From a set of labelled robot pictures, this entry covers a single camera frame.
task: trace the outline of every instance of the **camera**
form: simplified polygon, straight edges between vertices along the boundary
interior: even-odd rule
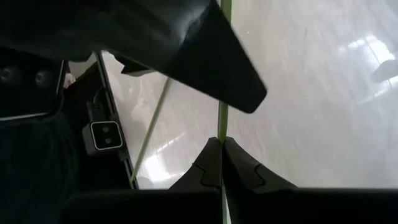
[[[117,151],[123,145],[119,124],[115,121],[96,121],[83,128],[86,151],[90,156],[99,156]]]

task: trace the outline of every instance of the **white floor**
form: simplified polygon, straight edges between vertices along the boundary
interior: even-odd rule
[[[398,187],[398,1],[236,0],[233,27],[269,94],[254,114],[230,109],[229,136],[298,186]],[[165,77],[109,79],[135,161]],[[217,109],[172,83],[140,188],[189,169],[216,136]]]

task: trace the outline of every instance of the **tiled floor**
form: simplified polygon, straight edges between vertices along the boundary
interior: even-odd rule
[[[398,187],[397,26],[395,0],[233,1],[233,27],[269,94],[254,114],[230,109],[228,135],[299,186]],[[109,77],[134,161],[165,77]],[[217,109],[172,83],[142,189],[170,187],[189,169],[216,136]]]

